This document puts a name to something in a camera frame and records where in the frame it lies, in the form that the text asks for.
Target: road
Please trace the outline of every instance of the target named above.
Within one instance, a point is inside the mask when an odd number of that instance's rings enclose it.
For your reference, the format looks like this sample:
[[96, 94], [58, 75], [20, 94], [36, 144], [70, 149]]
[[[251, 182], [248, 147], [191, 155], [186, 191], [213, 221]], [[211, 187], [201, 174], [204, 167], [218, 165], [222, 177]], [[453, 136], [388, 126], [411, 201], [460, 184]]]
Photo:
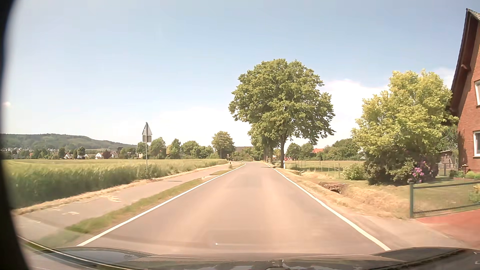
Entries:
[[155, 254], [383, 251], [259, 162], [247, 162], [87, 246]]

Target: triangular sign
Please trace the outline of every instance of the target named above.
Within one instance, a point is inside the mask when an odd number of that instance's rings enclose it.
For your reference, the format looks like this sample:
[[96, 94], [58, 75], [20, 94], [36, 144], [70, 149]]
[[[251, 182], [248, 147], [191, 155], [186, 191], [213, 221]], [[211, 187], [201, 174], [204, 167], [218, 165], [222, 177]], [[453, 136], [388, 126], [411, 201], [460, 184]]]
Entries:
[[142, 135], [152, 135], [152, 131], [150, 130], [150, 127], [148, 126], [147, 122], [145, 122], [145, 127]]

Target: sky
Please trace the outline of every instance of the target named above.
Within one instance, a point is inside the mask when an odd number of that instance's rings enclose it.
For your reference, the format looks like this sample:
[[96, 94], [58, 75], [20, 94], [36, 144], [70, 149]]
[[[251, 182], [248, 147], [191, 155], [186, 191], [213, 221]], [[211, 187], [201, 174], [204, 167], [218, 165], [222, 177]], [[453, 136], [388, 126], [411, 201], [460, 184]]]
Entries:
[[231, 92], [254, 65], [285, 58], [332, 95], [335, 134], [322, 148], [350, 137], [362, 98], [388, 89], [392, 71], [425, 68], [450, 86], [466, 8], [480, 2], [19, 0], [0, 129], [137, 144], [148, 122], [167, 143], [209, 145], [222, 130], [250, 146]]

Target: road sign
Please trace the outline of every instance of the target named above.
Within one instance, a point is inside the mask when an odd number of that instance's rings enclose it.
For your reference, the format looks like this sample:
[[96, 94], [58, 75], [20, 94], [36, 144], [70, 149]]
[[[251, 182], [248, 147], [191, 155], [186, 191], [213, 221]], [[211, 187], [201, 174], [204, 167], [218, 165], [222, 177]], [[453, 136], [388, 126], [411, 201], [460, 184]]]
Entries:
[[145, 143], [145, 167], [146, 167], [147, 177], [149, 177], [149, 173], [148, 173], [148, 143], [152, 142], [152, 131], [150, 130], [150, 127], [148, 126], [147, 122], [145, 122], [144, 131], [142, 132], [142, 140]]
[[152, 142], [152, 131], [150, 130], [150, 126], [147, 122], [145, 122], [144, 131], [142, 132], [142, 141], [144, 143]]

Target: forested hill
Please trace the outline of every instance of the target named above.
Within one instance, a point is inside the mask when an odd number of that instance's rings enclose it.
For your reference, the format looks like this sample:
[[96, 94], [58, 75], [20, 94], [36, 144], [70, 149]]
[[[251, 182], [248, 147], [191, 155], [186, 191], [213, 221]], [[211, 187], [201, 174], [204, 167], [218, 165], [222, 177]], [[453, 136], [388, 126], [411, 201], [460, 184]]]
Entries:
[[117, 149], [118, 147], [136, 147], [111, 141], [94, 140], [87, 136], [61, 134], [2, 134], [2, 147], [21, 147], [30, 149], [53, 148], [75, 149], [80, 146], [86, 149]]

